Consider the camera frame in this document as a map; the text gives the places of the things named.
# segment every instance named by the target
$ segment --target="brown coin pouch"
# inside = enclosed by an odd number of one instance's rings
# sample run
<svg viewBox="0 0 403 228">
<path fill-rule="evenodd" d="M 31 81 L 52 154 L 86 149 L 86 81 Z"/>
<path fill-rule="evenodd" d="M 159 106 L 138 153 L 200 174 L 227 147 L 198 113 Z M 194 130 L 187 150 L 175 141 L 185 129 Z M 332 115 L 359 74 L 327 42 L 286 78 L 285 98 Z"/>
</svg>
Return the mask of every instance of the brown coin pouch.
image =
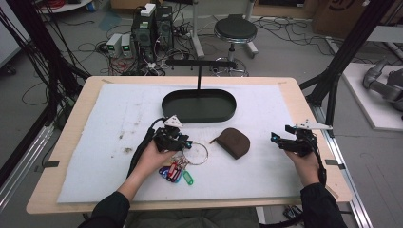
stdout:
<svg viewBox="0 0 403 228">
<path fill-rule="evenodd" d="M 234 159 L 245 155 L 251 145 L 249 139 L 235 128 L 226 128 L 212 142 L 217 142 Z"/>
</svg>

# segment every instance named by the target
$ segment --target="power supply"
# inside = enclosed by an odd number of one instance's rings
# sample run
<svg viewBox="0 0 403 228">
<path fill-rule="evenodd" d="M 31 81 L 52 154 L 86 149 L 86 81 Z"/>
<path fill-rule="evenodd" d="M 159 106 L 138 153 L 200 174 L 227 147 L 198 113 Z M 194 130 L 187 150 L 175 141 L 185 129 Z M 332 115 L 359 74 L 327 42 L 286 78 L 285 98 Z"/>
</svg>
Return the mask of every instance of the power supply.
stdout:
<svg viewBox="0 0 403 228">
<path fill-rule="evenodd" d="M 111 58 L 119 58 L 122 54 L 122 34 L 113 34 L 106 43 L 106 47 Z"/>
<path fill-rule="evenodd" d="M 133 58 L 134 56 L 134 43 L 131 39 L 131 34 L 123 34 L 122 35 L 122 52 L 124 54 L 124 58 Z"/>
</svg>

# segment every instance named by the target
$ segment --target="robotic arm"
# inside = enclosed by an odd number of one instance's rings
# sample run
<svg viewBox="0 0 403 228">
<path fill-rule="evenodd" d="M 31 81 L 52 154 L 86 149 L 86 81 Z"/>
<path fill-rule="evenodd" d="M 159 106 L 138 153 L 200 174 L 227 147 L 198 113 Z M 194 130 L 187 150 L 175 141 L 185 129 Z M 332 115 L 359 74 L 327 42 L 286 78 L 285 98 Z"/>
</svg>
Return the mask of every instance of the robotic arm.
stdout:
<svg viewBox="0 0 403 228">
<path fill-rule="evenodd" d="M 392 103 L 395 109 L 403 111 L 403 68 L 392 71 L 389 74 L 387 84 L 377 81 L 377 78 L 382 74 L 383 67 L 387 64 L 388 61 L 383 59 L 370 68 L 365 74 L 362 84 L 365 88 L 382 95 L 386 101 Z"/>
</svg>

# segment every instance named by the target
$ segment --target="cardboard box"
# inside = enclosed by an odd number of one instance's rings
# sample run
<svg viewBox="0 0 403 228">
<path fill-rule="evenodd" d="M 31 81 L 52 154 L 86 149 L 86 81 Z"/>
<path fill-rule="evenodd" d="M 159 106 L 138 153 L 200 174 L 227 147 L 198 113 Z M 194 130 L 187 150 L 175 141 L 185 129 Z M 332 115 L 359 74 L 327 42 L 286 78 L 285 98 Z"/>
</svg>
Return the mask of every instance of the cardboard box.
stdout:
<svg viewBox="0 0 403 228">
<path fill-rule="evenodd" d="M 147 3 L 155 3 L 152 0 L 110 0 L 110 5 L 116 10 L 134 10 L 137 7 L 145 6 Z"/>
<path fill-rule="evenodd" d="M 365 10 L 363 2 L 363 0 L 320 1 L 312 21 L 314 33 L 346 38 Z"/>
</svg>

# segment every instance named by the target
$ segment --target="white board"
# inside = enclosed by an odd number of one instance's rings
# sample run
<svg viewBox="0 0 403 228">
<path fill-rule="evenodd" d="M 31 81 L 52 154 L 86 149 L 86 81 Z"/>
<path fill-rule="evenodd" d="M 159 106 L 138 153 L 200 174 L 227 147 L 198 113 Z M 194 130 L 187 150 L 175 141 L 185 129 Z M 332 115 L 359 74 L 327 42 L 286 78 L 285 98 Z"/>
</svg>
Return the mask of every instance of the white board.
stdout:
<svg viewBox="0 0 403 228">
<path fill-rule="evenodd" d="M 104 85 L 71 158 L 58 202 L 97 202 L 115 191 L 128 170 L 146 129 L 163 115 L 161 102 L 171 91 L 189 85 Z M 270 142 L 271 132 L 293 124 L 276 85 L 216 85 L 236 98 L 234 117 L 223 123 L 187 123 L 182 133 L 204 144 L 209 157 L 187 166 L 194 179 L 171 183 L 156 171 L 139 189 L 136 201 L 211 200 L 296 197 L 302 188 L 288 157 Z M 227 127 L 237 128 L 251 141 L 249 152 L 234 160 L 217 143 L 209 144 Z"/>
<path fill-rule="evenodd" d="M 347 85 L 353 92 L 373 129 L 403 131 L 403 121 L 401 119 L 403 112 L 394 109 L 379 93 L 366 89 L 362 85 L 364 75 L 371 67 L 374 67 L 374 65 L 349 64 L 344 70 Z M 402 66 L 385 66 L 382 70 L 382 75 L 377 80 L 386 84 L 389 73 L 400 68 Z"/>
</svg>

